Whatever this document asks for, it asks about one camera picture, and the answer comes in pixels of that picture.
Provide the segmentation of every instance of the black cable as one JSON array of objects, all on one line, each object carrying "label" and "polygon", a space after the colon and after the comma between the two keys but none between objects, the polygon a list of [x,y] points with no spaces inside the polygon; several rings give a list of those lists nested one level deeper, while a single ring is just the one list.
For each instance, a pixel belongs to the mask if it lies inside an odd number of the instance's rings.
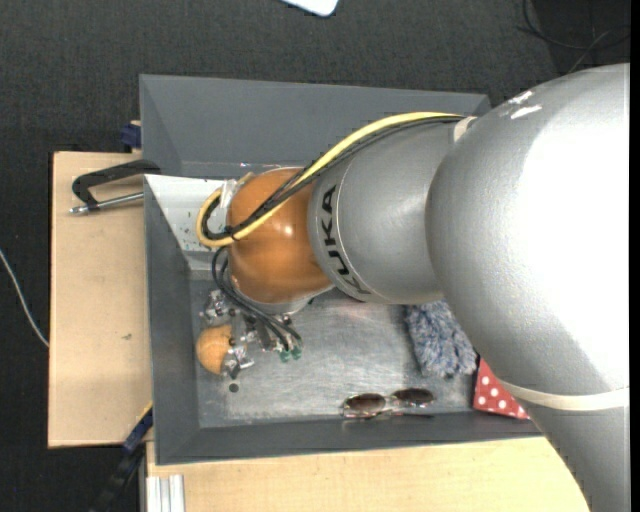
[{"label": "black cable", "polygon": [[[338,165],[340,162],[344,161],[345,159],[350,158],[355,153],[361,151],[362,149],[364,149],[365,147],[371,145],[372,143],[379,141],[381,138],[387,137],[389,135],[392,135],[393,133],[396,133],[398,131],[401,131],[401,130],[404,130],[404,129],[407,129],[407,128],[410,128],[410,127],[420,126],[420,125],[424,125],[424,124],[441,124],[441,123],[456,122],[456,121],[459,121],[460,119],[462,119],[462,117],[463,116],[453,117],[452,118],[452,117],[449,117],[449,116],[443,116],[443,117],[432,117],[432,118],[428,118],[428,119],[419,119],[419,120],[416,120],[416,121],[411,121],[411,122],[408,122],[408,123],[404,123],[404,124],[399,125],[399,126],[391,126],[391,127],[388,127],[388,128],[385,128],[385,129],[381,130],[380,132],[373,133],[373,134],[369,135],[368,137],[363,138],[362,141],[354,143],[353,146],[351,146],[350,148],[348,148],[347,150],[342,152],[336,158],[334,158],[329,163],[327,163],[322,168],[320,168],[318,170],[318,172],[316,172],[316,173],[312,174],[311,176],[307,177],[304,181],[300,182],[295,187],[289,188],[285,192],[282,192],[282,190],[285,188],[283,185],[285,185],[285,184],[283,184],[280,187],[278,187],[278,189],[274,193],[272,193],[267,199],[265,199],[263,201],[263,203],[260,206],[258,206],[258,208],[256,208],[253,211],[253,213],[251,213],[251,215],[249,215],[245,220],[243,220],[239,224],[236,224],[235,226],[230,228],[230,230],[228,230],[227,232],[225,232],[225,233],[223,233],[221,235],[218,235],[217,238],[221,238],[223,236],[233,235],[233,234],[237,233],[238,231],[243,230],[244,228],[246,228],[247,226],[249,226],[253,222],[255,222],[257,219],[259,219],[260,217],[262,217],[263,215],[265,215],[266,213],[271,211],[273,208],[275,208],[276,206],[282,204],[284,201],[286,201],[293,194],[295,194],[296,192],[298,192],[302,188],[306,187],[307,185],[309,185],[310,183],[312,183],[313,181],[318,179],[322,174],[327,172],[329,169],[331,169],[334,166]],[[294,176],[290,177],[287,180],[287,183],[293,183],[300,176],[302,176],[309,169],[309,167],[311,167],[311,165],[313,165],[313,163],[310,164],[309,166],[305,167],[304,169],[301,169],[300,171],[298,171]]]},{"label": "black cable", "polygon": [[300,334],[298,334],[298,332],[293,327],[280,322],[276,318],[267,315],[265,312],[261,311],[253,304],[248,303],[233,290],[233,285],[231,284],[231,282],[225,282],[225,271],[229,263],[228,258],[222,264],[220,275],[218,275],[218,259],[223,251],[226,251],[226,249],[219,249],[218,251],[216,251],[216,254],[214,255],[211,262],[211,273],[213,276],[213,280],[220,291],[222,291],[227,297],[229,297],[229,299],[231,299],[231,301],[234,302],[238,307],[245,310],[246,313],[262,320],[265,323],[266,327],[269,328],[269,330],[271,330],[280,339],[280,341],[282,341],[285,348],[288,349],[289,344],[280,329],[286,331],[287,333],[291,334],[291,336],[293,336],[296,340],[300,341]]},{"label": "black cable", "polygon": [[625,28],[627,26],[630,25],[619,25],[617,27],[614,27],[610,30],[607,30],[606,32],[603,32],[602,34],[600,34],[597,38],[595,38],[593,40],[593,42],[591,43],[591,47],[587,48],[586,51],[582,54],[582,56],[576,61],[576,63],[571,66],[571,69],[567,72],[567,75],[570,75],[571,73],[573,73],[578,66],[582,63],[582,61],[587,57],[587,55],[589,55],[592,51],[593,48],[600,42],[602,41],[602,39],[604,39],[605,37],[607,37],[609,34],[611,34],[611,32],[613,32],[614,30],[618,30],[620,28]]},{"label": "black cable", "polygon": [[[621,37],[620,39],[617,39],[611,43],[608,43],[606,45],[603,46],[594,46],[594,41],[591,42],[591,44],[589,44],[588,46],[578,46],[578,45],[573,45],[573,44],[569,44],[569,43],[565,43],[563,41],[558,41],[557,39],[553,39],[551,37],[549,37],[548,35],[544,34],[542,31],[540,31],[540,29],[536,28],[533,25],[533,22],[531,21],[531,18],[529,16],[529,10],[527,9],[527,2],[528,0],[523,0],[522,1],[522,14],[524,16],[524,20],[527,23],[527,28],[524,27],[516,27],[518,30],[521,30],[523,32],[526,32],[528,34],[531,34],[539,39],[542,39],[543,41],[550,43],[550,44],[554,44],[556,46],[561,46],[563,48],[568,48],[570,50],[580,50],[580,51],[600,51],[600,50],[605,50],[607,48],[612,48],[613,46],[617,46],[620,43],[626,41],[627,39],[629,39],[631,37],[631,34],[627,34],[624,37]],[[605,34],[610,34],[611,32],[613,32],[614,30],[619,30],[620,28],[631,28],[631,25],[629,24],[625,24],[625,25],[619,25],[615,28],[612,28],[610,30],[607,30],[605,32]],[[596,44],[598,42],[600,42],[602,40],[602,34],[599,36],[599,38],[597,38],[598,41],[596,42]]]}]

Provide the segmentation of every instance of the blue cloth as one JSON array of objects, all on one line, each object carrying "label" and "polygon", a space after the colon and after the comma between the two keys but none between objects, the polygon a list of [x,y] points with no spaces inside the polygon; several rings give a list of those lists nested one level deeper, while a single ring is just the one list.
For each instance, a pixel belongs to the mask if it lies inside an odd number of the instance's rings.
[{"label": "blue cloth", "polygon": [[423,375],[470,375],[477,354],[445,300],[405,306],[405,322]]}]

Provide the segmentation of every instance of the red fabric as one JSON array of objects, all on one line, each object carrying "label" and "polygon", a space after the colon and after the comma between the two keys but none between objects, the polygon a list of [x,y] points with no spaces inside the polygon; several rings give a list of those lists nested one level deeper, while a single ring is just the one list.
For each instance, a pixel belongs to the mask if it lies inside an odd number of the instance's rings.
[{"label": "red fabric", "polygon": [[529,419],[529,415],[516,399],[500,385],[484,359],[480,359],[478,366],[473,408],[512,418]]}]

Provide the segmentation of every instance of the black carpet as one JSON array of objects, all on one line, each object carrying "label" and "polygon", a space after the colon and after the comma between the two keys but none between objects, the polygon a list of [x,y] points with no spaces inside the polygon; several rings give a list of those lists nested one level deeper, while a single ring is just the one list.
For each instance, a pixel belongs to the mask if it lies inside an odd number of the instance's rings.
[{"label": "black carpet", "polygon": [[[534,4],[544,31],[572,46],[590,44],[592,22],[596,35],[630,22],[630,0]],[[0,21],[0,248],[45,332],[48,155],[122,151],[140,73],[478,92],[498,104],[583,55],[577,69],[629,60],[628,41],[586,54],[519,30],[520,0],[341,0],[328,19],[277,0],[0,0]],[[0,511],[86,510],[118,450],[46,449],[48,354],[4,268],[0,349]],[[114,510],[136,510],[136,495]]]}]

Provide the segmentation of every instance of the white cable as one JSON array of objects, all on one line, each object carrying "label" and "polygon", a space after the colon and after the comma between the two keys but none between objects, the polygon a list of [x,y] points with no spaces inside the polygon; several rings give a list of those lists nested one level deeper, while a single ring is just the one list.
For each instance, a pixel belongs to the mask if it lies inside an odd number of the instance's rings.
[{"label": "white cable", "polygon": [[25,315],[27,315],[27,319],[29,320],[29,323],[31,324],[31,327],[33,328],[33,332],[35,332],[36,336],[38,336],[38,338],[40,338],[40,341],[42,343],[44,343],[45,346],[48,347],[49,346],[49,342],[47,341],[47,338],[44,337],[44,334],[42,334],[42,331],[40,330],[40,328],[36,324],[35,320],[33,319],[33,315],[31,314],[31,311],[29,311],[29,307],[27,306],[27,302],[24,300],[24,295],[22,293],[22,289],[20,288],[20,284],[18,283],[18,279],[16,278],[16,275],[13,273],[13,270],[11,269],[11,266],[9,265],[9,261],[7,261],[7,258],[5,257],[4,253],[2,252],[2,249],[0,249],[0,260],[2,260],[2,263],[4,264],[5,268],[7,269],[7,272],[9,273],[9,277],[11,278],[11,281],[13,282],[13,286],[15,286],[15,288],[16,288],[16,293],[18,294],[18,297],[20,298],[20,304],[22,304],[22,309],[24,310]]}]

